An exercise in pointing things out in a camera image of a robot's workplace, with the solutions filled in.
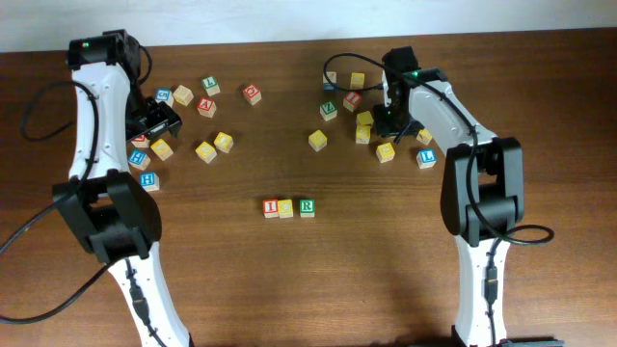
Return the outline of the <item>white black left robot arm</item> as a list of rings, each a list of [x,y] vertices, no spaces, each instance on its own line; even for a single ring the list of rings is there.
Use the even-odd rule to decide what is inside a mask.
[[[190,346],[162,271],[160,212],[127,156],[130,141],[176,135],[182,120],[143,96],[141,46],[125,30],[71,41],[67,67],[76,86],[76,148],[53,200],[81,247],[117,282],[142,345]]]

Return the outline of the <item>green letter R block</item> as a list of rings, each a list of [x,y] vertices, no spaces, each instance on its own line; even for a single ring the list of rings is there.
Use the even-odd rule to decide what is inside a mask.
[[[315,200],[302,199],[300,200],[299,208],[302,218],[313,218],[315,216]]]

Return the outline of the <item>yellow letter C block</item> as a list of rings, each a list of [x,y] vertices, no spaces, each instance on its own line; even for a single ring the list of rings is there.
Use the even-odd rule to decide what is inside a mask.
[[[294,216],[293,201],[292,200],[279,200],[278,212],[280,218],[291,218]]]

